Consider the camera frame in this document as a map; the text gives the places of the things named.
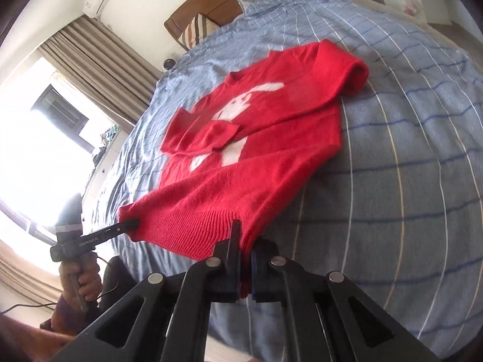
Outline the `person's left hand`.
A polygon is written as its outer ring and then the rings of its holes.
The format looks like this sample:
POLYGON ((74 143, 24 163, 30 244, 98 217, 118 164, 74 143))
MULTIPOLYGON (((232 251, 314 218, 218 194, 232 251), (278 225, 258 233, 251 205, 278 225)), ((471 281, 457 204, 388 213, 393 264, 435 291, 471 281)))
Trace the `person's left hand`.
POLYGON ((95 252, 61 263, 59 272, 62 296, 71 308, 85 313, 88 311, 88 303, 97 300, 102 291, 99 271, 95 252))

